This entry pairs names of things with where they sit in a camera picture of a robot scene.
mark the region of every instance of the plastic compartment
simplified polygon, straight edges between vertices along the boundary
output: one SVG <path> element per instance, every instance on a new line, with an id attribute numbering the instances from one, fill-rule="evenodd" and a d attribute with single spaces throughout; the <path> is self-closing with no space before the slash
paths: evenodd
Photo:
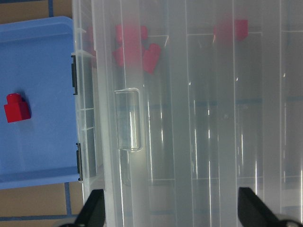
<path id="1" fill-rule="evenodd" d="M 85 197 L 105 177 L 108 226 L 241 226 L 240 186 L 302 219 L 299 1 L 73 3 L 79 69 L 87 26 L 96 51 L 96 87 L 85 88 L 89 65 L 80 85 L 99 110 L 88 144 L 102 146 L 85 160 L 89 169 L 103 156 L 105 174 L 86 173 Z M 161 47 L 152 74 L 140 55 L 151 43 Z M 124 64 L 113 55 L 121 46 Z"/>
<path id="2" fill-rule="evenodd" d="M 100 86 L 105 86 L 105 83 L 101 83 L 97 77 L 91 2 L 87 0 L 74 2 L 73 9 L 74 54 L 78 83 L 78 95 L 75 96 L 76 117 L 78 140 L 81 144 L 83 191 L 88 198 L 91 190 L 104 188 L 103 137 L 100 130 L 103 123 L 100 118 L 99 103 L 105 97 L 98 94 L 102 90 Z"/>
<path id="3" fill-rule="evenodd" d="M 0 189 L 77 181 L 71 86 L 72 20 L 0 25 L 1 104 L 20 93 L 31 119 L 7 123 L 0 111 Z"/>

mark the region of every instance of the transparent storage container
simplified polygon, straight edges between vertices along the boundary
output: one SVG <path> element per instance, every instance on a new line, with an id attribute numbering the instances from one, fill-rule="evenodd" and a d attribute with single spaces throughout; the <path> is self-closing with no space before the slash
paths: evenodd
<path id="1" fill-rule="evenodd" d="M 302 10 L 73 0 L 84 197 L 105 189 L 107 226 L 241 226 L 240 186 L 303 220 Z"/>

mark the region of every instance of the bin latch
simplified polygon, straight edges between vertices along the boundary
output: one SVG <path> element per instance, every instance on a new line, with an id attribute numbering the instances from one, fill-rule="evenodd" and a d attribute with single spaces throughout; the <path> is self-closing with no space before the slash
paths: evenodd
<path id="1" fill-rule="evenodd" d="M 78 87 L 77 87 L 77 66 L 76 66 L 76 56 L 71 56 L 73 59 L 73 63 L 71 64 L 71 79 L 72 79 L 72 87 L 75 88 L 74 96 L 78 94 Z"/>
<path id="2" fill-rule="evenodd" d="M 79 181 L 83 181 L 83 172 L 82 172 L 82 158 L 81 158 L 81 144 L 76 143 L 78 149 L 77 149 L 77 169 L 78 174 L 80 175 Z"/>

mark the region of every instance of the red block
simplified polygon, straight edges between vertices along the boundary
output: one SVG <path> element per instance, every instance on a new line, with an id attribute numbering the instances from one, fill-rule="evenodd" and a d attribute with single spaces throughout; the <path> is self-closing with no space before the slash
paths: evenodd
<path id="1" fill-rule="evenodd" d="M 157 44 L 151 44 L 148 50 L 144 52 L 143 55 L 143 69 L 152 74 L 155 70 L 155 67 L 158 63 L 159 57 L 161 53 L 161 48 Z"/>
<path id="2" fill-rule="evenodd" d="M 142 55 L 145 52 L 145 48 L 143 45 L 141 45 L 141 52 L 142 52 Z M 123 65 L 124 65 L 123 46 L 120 46 L 118 49 L 116 49 L 113 52 L 113 56 L 115 58 L 115 61 L 117 62 L 117 65 L 120 67 L 123 67 Z"/>
<path id="3" fill-rule="evenodd" d="M 248 36 L 248 20 L 235 20 L 235 36 L 238 41 Z"/>
<path id="4" fill-rule="evenodd" d="M 127 27 L 124 31 L 124 39 L 132 39 L 133 37 L 129 35 L 129 33 L 132 33 L 132 30 L 135 29 L 134 27 Z M 141 32 L 141 39 L 146 40 L 148 36 L 148 31 L 146 26 L 140 27 Z M 122 25 L 119 24 L 116 26 L 116 41 L 118 44 L 122 44 L 123 42 L 123 35 L 122 35 Z"/>
<path id="5" fill-rule="evenodd" d="M 8 104 L 4 110 L 8 123 L 30 119 L 30 112 L 26 102 L 22 101 L 21 95 L 14 93 L 6 97 Z"/>

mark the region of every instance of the blue grout line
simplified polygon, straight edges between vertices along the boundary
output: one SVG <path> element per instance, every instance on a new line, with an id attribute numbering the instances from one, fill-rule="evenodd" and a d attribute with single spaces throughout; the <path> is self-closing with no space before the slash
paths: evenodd
<path id="1" fill-rule="evenodd" d="M 77 215 L 41 215 L 22 217 L 0 217 L 0 221 L 29 221 L 29 220 L 54 220 L 64 218 L 75 218 Z"/>
<path id="2" fill-rule="evenodd" d="M 48 0 L 48 16 L 53 17 L 53 0 Z"/>
<path id="3" fill-rule="evenodd" d="M 65 203 L 66 203 L 66 214 L 71 216 L 71 195 L 70 195 L 70 184 L 64 183 L 65 189 Z"/>

